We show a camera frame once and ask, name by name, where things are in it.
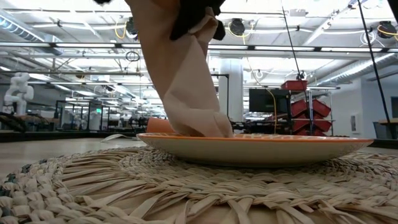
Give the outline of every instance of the yellow cable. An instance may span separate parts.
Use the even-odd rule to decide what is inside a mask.
[[[120,36],[118,34],[118,29],[116,28],[118,26],[118,22],[116,21],[116,25],[115,25],[115,28],[114,28],[114,33],[116,34],[116,37],[118,37],[119,39],[123,39],[126,36],[126,24],[127,24],[127,21],[124,23],[123,36]]]
[[[386,32],[386,31],[380,30],[380,27],[382,27],[382,25],[379,25],[379,26],[377,27],[377,30],[378,30],[379,32],[383,33],[383,34],[393,35],[393,36],[398,35],[398,33],[390,33],[390,32]]]
[[[253,74],[253,69],[252,69],[251,66],[250,66],[249,58],[246,57],[246,60],[248,61],[248,64],[249,64],[250,73],[253,75],[254,79],[255,79],[256,82],[257,82],[257,84],[258,84],[258,85],[261,85],[260,82],[259,82],[259,80],[257,80],[256,74]],[[274,134],[276,134],[276,126],[277,126],[277,123],[278,123],[278,116],[277,116],[277,112],[276,112],[276,99],[275,99],[274,94],[272,94],[271,91],[269,91],[267,88],[266,88],[266,90],[268,91],[269,94],[271,94],[272,99],[274,99],[274,113],[275,113]]]
[[[235,36],[235,37],[242,37],[242,39],[243,39],[243,45],[246,45],[246,40],[245,40],[245,38],[246,37],[248,37],[250,34],[251,34],[251,32],[253,31],[253,28],[254,28],[254,25],[252,24],[251,25],[251,30],[250,30],[250,32],[247,34],[247,35],[236,35],[236,34],[234,34],[234,33],[232,33],[232,31],[231,31],[231,24],[232,24],[232,22],[230,22],[229,24],[228,24],[228,30],[229,30],[229,33],[231,33],[233,36]]]
[[[278,117],[276,114],[276,100],[275,100],[275,96],[274,94],[272,94],[272,92],[266,88],[266,90],[269,92],[269,94],[271,94],[272,98],[274,99],[274,113],[275,113],[275,125],[274,125],[274,134],[276,134],[276,126],[277,126],[277,122],[278,122]]]

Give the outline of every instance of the chair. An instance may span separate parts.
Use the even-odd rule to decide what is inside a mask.
[[[382,125],[379,122],[373,122],[373,125],[377,139],[392,139],[390,129],[386,125]]]

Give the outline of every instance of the plate rim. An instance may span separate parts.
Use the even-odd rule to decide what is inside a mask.
[[[251,141],[251,142],[339,142],[339,143],[347,143],[347,142],[361,142],[361,143],[373,143],[373,139],[356,139],[356,138],[348,138],[348,139],[255,139],[255,138],[218,138],[218,137],[192,137],[192,136],[161,136],[161,135],[153,135],[149,134],[170,134],[170,133],[140,133],[137,134],[137,137],[151,138],[151,139],[173,139],[173,140],[207,140],[207,141]]]

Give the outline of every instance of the red storage bin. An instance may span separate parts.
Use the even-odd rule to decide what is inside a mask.
[[[298,136],[309,136],[310,135],[310,131],[307,130],[307,129],[302,129],[301,131],[297,132],[295,135],[298,135]],[[313,136],[324,137],[326,135],[322,131],[320,131],[319,129],[315,129],[315,131],[313,132]]]
[[[296,117],[307,110],[307,104],[304,100],[299,100],[292,103],[292,117]]]
[[[312,101],[312,108],[315,112],[322,115],[322,118],[326,118],[331,111],[330,107],[328,107],[326,104],[322,103],[319,100]]]
[[[319,128],[323,132],[329,131],[331,127],[331,122],[317,121],[318,119],[323,119],[319,114],[315,114],[313,118],[314,118],[313,124],[316,126],[316,128]]]
[[[302,114],[302,115],[299,116],[298,118],[300,118],[300,119],[306,119],[306,117],[305,117],[304,114]],[[308,124],[310,124],[310,121],[309,121],[309,120],[306,120],[306,121],[300,121],[300,120],[299,120],[299,121],[294,121],[294,122],[293,122],[293,132],[296,132],[296,131],[302,129],[303,127],[305,127],[305,126],[308,125]]]
[[[281,86],[283,90],[298,90],[298,91],[305,91],[307,90],[307,81],[298,81],[298,80],[291,80],[286,81]]]

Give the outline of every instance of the napkin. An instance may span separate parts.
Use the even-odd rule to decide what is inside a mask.
[[[206,8],[204,18],[187,34],[171,40],[179,0],[126,2],[139,31],[150,78],[173,130],[189,136],[232,137],[206,62],[208,43],[218,27],[212,8]]]

